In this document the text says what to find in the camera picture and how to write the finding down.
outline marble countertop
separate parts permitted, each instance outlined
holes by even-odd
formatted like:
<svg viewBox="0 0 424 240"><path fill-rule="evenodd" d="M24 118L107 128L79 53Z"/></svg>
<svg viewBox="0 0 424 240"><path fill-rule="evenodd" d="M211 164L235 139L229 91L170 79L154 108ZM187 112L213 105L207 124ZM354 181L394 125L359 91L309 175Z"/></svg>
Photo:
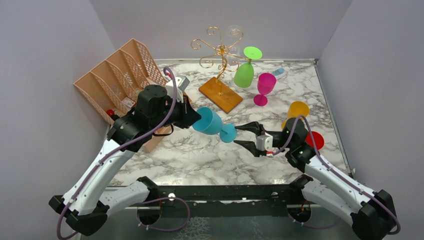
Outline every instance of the marble countertop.
<svg viewBox="0 0 424 240"><path fill-rule="evenodd" d="M255 78L249 88L237 87L232 76L226 72L224 83L236 91L243 101L229 114L225 114L198 88L217 75L217 65L204 69L198 63L180 62L160 64L168 66L175 75L187 76L191 81L186 93L193 101L193 108L209 107L222 117L224 123L242 125L258 121L269 131L280 131L287 118L289 106L294 101L308 104L308 122L313 131L325 139L320 150L327 160L346 172L347 167L336 137L335 129L323 96L323 92L312 63L253 63ZM284 68L286 75L277 81L273 91L267 95L268 104L256 106L253 97L258 94L257 82L261 73ZM255 135L247 131L237 133L238 140L254 141ZM157 185L258 185L289 184L301 172L293 168L279 154L273 158L253 157L235 143L224 143L218 135L205 135L193 128L175 128L151 152L142 150L134 155L116 174L111 186L127 186L137 178L147 176Z"/></svg>

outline wine glass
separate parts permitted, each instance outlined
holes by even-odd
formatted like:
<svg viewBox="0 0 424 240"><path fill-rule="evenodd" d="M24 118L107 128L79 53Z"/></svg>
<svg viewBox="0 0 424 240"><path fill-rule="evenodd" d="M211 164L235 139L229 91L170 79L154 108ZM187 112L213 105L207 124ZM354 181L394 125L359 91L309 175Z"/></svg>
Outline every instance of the wine glass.
<svg viewBox="0 0 424 240"><path fill-rule="evenodd" d="M220 116L207 106L197 110L201 119L195 122L192 127L194 130L206 135L219 134L219 138L224 143L231 143L237 135L237 130L234 124L223 124Z"/></svg>
<svg viewBox="0 0 424 240"><path fill-rule="evenodd" d="M259 79L257 81L257 90L260 94L254 96L253 102L258 106L265 106L268 103L267 94L269 94L277 83L276 76L271 73L265 72L259 75Z"/></svg>
<svg viewBox="0 0 424 240"><path fill-rule="evenodd" d="M231 25L226 28L225 33L230 38L240 37L241 33L243 32L242 28L238 25ZM239 56L240 55L240 48L238 46L232 46L228 49L228 52L232 55ZM237 65L236 62L238 62L237 57L227 55L226 59L228 60L228 65L234 66Z"/></svg>
<svg viewBox="0 0 424 240"><path fill-rule="evenodd" d="M248 88L251 86L255 71L252 66L252 60L262 58L262 52L259 48L248 46L244 50L244 55L249 58L249 61L243 63L235 72L234 83L240 88Z"/></svg>

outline red cup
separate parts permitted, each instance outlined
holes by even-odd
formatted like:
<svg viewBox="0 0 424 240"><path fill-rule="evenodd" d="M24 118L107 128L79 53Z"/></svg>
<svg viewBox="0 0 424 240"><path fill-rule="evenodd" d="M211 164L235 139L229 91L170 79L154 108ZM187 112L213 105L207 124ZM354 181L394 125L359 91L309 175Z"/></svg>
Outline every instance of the red cup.
<svg viewBox="0 0 424 240"><path fill-rule="evenodd" d="M316 148L318 150L322 149L324 147L323 136L316 131L312 131L312 135L313 135L313 139L315 140ZM311 134L309 132L306 137L306 143L309 144L311 147L314 147L314 143L312 143Z"/></svg>

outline white wall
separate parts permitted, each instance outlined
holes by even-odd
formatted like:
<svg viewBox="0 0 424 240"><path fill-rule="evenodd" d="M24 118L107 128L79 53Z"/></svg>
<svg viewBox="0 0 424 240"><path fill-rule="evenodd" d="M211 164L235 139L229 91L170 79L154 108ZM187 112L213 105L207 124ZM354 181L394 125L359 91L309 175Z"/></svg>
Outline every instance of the white wall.
<svg viewBox="0 0 424 240"><path fill-rule="evenodd" d="M239 25L243 48L256 46L264 58L319 58L352 0L90 0L115 48L135 38L155 59L200 58L213 49L190 42L206 29Z"/></svg>
<svg viewBox="0 0 424 240"><path fill-rule="evenodd" d="M72 85L114 51L88 0L0 2L0 233L57 239L49 206L106 130Z"/></svg>
<svg viewBox="0 0 424 240"><path fill-rule="evenodd" d="M391 239L423 239L424 1L353 0L318 62L356 176L394 198Z"/></svg>

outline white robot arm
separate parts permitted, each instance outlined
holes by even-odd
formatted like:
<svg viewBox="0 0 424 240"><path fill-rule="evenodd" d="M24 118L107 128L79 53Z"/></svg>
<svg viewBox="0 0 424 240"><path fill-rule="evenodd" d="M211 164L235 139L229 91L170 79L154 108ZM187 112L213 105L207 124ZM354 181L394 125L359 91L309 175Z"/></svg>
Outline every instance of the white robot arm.
<svg viewBox="0 0 424 240"><path fill-rule="evenodd" d="M255 157L272 157L289 148L285 154L288 162L308 175L302 175L292 182L290 185L293 189L297 189L303 199L319 204L339 216L352 226L360 239L381 240L387 234L400 231L390 194L384 190L376 192L355 181L309 146L305 139L310 130L305 128L300 116L288 119L282 131L267 131L258 122L235 128L256 134L256 143L234 140Z"/></svg>
<svg viewBox="0 0 424 240"><path fill-rule="evenodd" d="M61 214L61 219L66 218L72 229L86 236L92 235L112 214L148 199L153 189L151 186L155 184L147 177L114 192L104 191L119 169L144 143L152 136L161 136L152 132L161 121L165 121L164 126L170 125L173 131L174 126L186 129L201 119L184 95L189 82L185 76L176 76L175 86L171 81L165 87L149 85L139 93L136 106L125 116L111 116L115 122L89 168L69 191L53 196L49 201L49 205ZM171 111L169 92L172 89L175 105ZM110 154L117 148L122 149Z"/></svg>

